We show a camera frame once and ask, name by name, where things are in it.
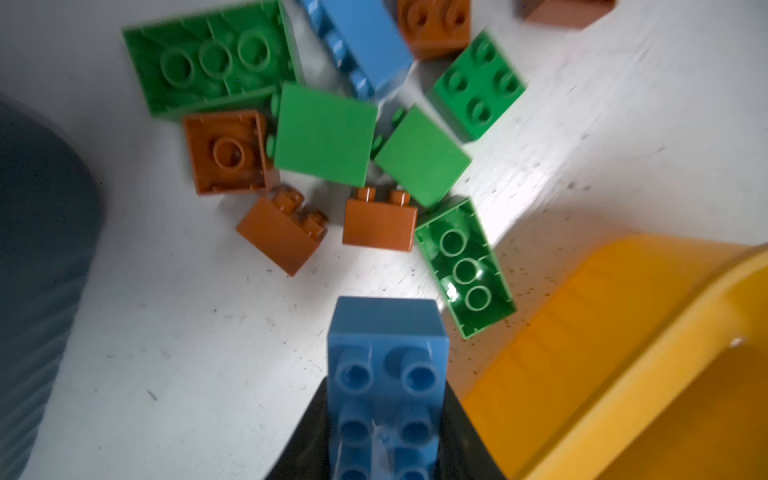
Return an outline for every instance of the green 2x4 brick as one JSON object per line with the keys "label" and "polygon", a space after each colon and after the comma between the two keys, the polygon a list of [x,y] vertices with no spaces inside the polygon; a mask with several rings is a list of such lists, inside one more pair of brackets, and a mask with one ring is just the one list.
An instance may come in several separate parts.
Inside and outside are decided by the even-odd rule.
{"label": "green 2x4 brick", "polygon": [[507,281],[468,198],[450,198],[419,218],[415,239],[463,338],[515,313]]}
{"label": "green 2x4 brick", "polygon": [[124,31],[153,117],[252,108],[301,81],[280,0],[240,5]]}
{"label": "green 2x4 brick", "polygon": [[456,135],[478,140],[525,91],[519,76],[483,31],[427,96]]}

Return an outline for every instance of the orange 1x2 brick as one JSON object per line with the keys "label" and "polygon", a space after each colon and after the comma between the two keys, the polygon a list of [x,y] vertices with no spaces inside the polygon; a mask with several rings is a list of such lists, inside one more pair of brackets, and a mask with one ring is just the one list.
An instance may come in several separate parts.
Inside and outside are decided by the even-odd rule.
{"label": "orange 1x2 brick", "polygon": [[419,60],[439,58],[469,45],[471,0],[398,0],[397,23]]}
{"label": "orange 1x2 brick", "polygon": [[184,118],[197,194],[270,190],[280,184],[265,151],[266,118],[257,111]]}
{"label": "orange 1x2 brick", "polygon": [[344,216],[345,245],[386,248],[409,252],[413,248],[416,227],[414,207],[409,207],[411,196],[401,190],[389,192],[389,203],[376,202],[376,189],[357,190],[357,198],[346,202]]}
{"label": "orange 1x2 brick", "polygon": [[291,276],[315,253],[328,229],[320,210],[302,208],[304,196],[282,186],[263,195],[237,226],[237,232]]}

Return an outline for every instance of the gray fabric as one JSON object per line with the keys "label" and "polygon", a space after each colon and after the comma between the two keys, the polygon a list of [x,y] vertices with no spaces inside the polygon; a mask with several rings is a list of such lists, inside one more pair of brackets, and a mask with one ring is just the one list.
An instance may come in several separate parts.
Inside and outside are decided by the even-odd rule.
{"label": "gray fabric", "polygon": [[101,229],[88,171],[0,102],[0,479],[24,470]]}

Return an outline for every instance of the green lego brick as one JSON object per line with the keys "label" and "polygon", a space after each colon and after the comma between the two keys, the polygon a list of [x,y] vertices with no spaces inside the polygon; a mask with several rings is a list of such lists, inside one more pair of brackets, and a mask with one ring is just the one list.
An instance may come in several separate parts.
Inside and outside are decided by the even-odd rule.
{"label": "green lego brick", "polygon": [[128,28],[123,36],[153,117],[261,105],[301,81],[280,0]]}
{"label": "green lego brick", "polygon": [[414,106],[395,113],[392,136],[374,144],[374,161],[424,207],[434,207],[469,166],[470,158]]}
{"label": "green lego brick", "polygon": [[376,129],[375,105],[285,84],[277,117],[275,167],[364,187]]}
{"label": "green lego brick", "polygon": [[515,103],[525,85],[483,31],[437,80],[427,97],[463,141],[479,139]]}
{"label": "green lego brick", "polygon": [[516,311],[472,202],[453,197],[419,218],[416,243],[465,339]]}

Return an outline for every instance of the orange 2x2 brick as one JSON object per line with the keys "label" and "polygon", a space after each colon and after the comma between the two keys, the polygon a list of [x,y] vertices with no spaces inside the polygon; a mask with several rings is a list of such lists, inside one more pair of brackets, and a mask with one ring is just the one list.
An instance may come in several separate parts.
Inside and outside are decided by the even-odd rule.
{"label": "orange 2x2 brick", "polygon": [[397,22],[413,56],[429,60],[469,45],[471,0],[398,0]]}

